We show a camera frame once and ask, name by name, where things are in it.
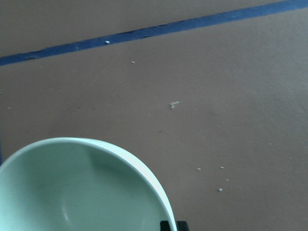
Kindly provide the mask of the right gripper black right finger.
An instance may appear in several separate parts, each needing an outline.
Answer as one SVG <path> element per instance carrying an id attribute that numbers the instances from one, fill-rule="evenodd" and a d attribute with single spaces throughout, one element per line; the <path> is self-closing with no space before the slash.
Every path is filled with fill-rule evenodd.
<path id="1" fill-rule="evenodd" d="M 177 221 L 178 231 L 189 231 L 189 226 L 186 221 Z"/>

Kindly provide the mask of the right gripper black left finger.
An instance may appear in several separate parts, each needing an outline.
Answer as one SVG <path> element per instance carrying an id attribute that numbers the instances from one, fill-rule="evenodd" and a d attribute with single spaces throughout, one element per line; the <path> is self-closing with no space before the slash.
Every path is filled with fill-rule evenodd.
<path id="1" fill-rule="evenodd" d="M 160 231 L 171 231 L 170 224 L 168 221 L 163 220 L 160 222 Z"/>

